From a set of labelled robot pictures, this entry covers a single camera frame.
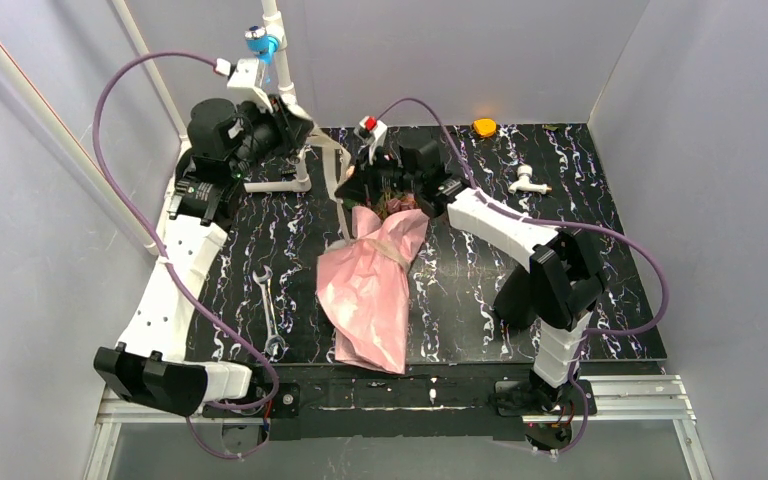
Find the pink rose flower bunch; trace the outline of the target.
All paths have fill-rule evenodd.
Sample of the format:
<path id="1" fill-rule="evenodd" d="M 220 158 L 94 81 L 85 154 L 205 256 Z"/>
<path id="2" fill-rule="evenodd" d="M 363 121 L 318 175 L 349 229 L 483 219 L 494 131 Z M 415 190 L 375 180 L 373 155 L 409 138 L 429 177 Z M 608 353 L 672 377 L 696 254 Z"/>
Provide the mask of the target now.
<path id="1" fill-rule="evenodd" d="M 412 193 L 409 192 L 385 192 L 372 207 L 372 210 L 381 220 L 403 211 L 416 210 L 419 206 Z"/>

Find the cream ribbon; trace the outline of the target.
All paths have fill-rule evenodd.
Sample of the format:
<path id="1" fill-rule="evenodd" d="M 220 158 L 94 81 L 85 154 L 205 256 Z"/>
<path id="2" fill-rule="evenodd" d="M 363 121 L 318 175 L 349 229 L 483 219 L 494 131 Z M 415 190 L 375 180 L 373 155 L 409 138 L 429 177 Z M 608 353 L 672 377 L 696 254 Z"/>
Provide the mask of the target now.
<path id="1" fill-rule="evenodd" d="M 362 227 L 369 226 L 377 230 L 385 220 L 372 210 L 379 198 L 387 191 L 396 191 L 391 187 L 377 190 L 366 183 L 361 183 L 360 198 L 356 200 L 350 190 L 354 187 L 352 180 L 360 178 L 360 168 L 363 163 L 354 164 L 348 150 L 338 141 L 328 136 L 321 128 L 316 127 L 308 138 L 307 143 L 323 150 L 323 172 L 326 190 L 330 200 L 335 202 L 340 227 L 341 238 L 326 247 L 317 260 L 317 274 L 331 275 L 339 269 L 354 266 L 359 256 L 355 254 L 354 245 L 362 245 L 363 258 L 376 253 L 388 258 L 398 265 L 402 272 L 409 271 L 411 260 L 403 255 L 397 246 L 383 238 L 368 240 L 364 237 L 354 237 Z"/>

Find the pink bouquet wrapping paper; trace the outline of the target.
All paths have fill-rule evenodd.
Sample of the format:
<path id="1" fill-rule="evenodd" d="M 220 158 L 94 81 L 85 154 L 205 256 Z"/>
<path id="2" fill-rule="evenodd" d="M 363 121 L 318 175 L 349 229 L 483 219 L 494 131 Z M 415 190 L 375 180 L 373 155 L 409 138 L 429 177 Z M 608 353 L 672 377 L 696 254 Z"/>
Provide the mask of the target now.
<path id="1" fill-rule="evenodd" d="M 316 295 L 335 329 L 335 359 L 401 375 L 406 370 L 408 273 L 429 217 L 419 209 L 380 218 L 352 209 L 353 241 L 318 258 Z"/>

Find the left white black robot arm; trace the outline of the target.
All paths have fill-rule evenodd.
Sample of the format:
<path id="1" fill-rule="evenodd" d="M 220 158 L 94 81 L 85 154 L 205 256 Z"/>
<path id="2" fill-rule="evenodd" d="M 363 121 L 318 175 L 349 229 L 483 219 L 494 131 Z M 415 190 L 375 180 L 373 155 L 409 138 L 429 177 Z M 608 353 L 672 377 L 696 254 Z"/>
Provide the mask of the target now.
<path id="1" fill-rule="evenodd" d="M 236 104 L 211 98 L 194 106 L 184 149 L 153 233 L 157 260 L 141 300 L 115 346 L 97 350 L 93 367 L 120 399 L 188 417 L 204 405 L 263 404 L 249 395 L 251 367 L 189 361 L 186 339 L 195 314 L 229 333 L 199 296 L 223 249 L 248 167 L 302 153 L 313 119 L 294 101 L 270 94 Z"/>

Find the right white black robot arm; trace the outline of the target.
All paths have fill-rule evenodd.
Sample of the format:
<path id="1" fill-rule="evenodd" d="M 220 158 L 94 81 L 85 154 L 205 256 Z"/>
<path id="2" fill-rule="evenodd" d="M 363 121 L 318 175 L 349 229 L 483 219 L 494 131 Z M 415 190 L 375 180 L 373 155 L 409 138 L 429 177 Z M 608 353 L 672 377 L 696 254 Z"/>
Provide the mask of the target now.
<path id="1" fill-rule="evenodd" d="M 371 205 L 386 194 L 409 193 L 431 218 L 476 236 L 518 264 L 496 297 L 505 323 L 540 322 L 531 376 L 557 390 L 576 372 L 578 350 L 607 280 L 586 231 L 534 224 L 444 166 L 434 140 L 400 145 L 395 154 L 365 146 L 339 180 L 335 196 Z"/>

